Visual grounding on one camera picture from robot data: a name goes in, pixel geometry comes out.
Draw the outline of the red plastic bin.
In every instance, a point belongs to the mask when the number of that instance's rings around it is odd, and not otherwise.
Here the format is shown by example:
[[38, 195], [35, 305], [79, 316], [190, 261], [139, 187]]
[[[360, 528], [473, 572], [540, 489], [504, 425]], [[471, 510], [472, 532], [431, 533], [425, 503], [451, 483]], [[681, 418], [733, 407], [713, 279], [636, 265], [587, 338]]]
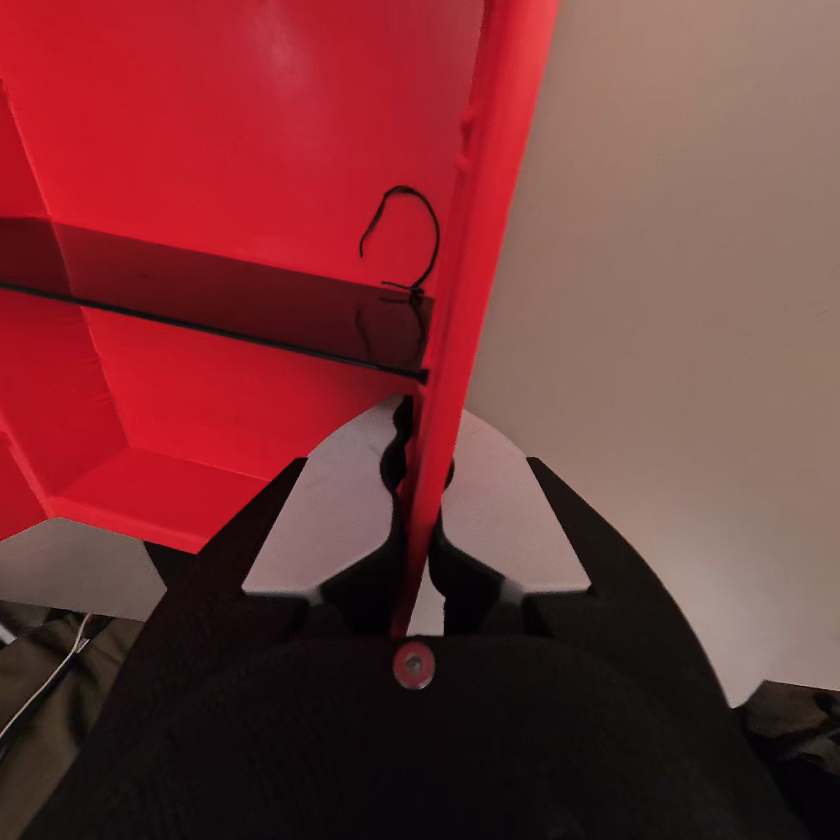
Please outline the red plastic bin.
[[2, 2], [2, 217], [434, 299], [425, 384], [2, 289], [2, 538], [194, 553], [400, 394], [408, 628], [560, 2]]

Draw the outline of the black bin divider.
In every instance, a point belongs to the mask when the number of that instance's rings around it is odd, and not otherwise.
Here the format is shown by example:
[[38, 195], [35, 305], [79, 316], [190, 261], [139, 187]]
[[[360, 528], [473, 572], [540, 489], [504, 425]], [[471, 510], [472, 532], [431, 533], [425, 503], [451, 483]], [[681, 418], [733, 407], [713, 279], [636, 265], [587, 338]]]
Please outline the black bin divider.
[[2, 217], [2, 289], [425, 384], [434, 299], [117, 236]]

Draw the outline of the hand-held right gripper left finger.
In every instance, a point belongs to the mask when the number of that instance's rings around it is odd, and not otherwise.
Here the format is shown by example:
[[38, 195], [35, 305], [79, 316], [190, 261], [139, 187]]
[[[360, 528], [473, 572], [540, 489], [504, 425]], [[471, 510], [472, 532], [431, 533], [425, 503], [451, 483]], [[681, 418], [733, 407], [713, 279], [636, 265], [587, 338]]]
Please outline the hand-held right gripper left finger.
[[400, 489], [413, 399], [394, 394], [327, 436], [298, 478], [243, 583], [310, 603], [392, 606], [404, 577]]

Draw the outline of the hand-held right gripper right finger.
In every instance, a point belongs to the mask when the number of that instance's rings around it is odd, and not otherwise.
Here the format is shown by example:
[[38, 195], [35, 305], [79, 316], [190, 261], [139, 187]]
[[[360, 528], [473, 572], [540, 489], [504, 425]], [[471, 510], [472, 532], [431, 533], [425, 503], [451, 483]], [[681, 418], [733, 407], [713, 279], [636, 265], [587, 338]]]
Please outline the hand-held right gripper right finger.
[[429, 545], [429, 575], [451, 605], [520, 604], [531, 595], [590, 588], [528, 458], [468, 411], [450, 473]]

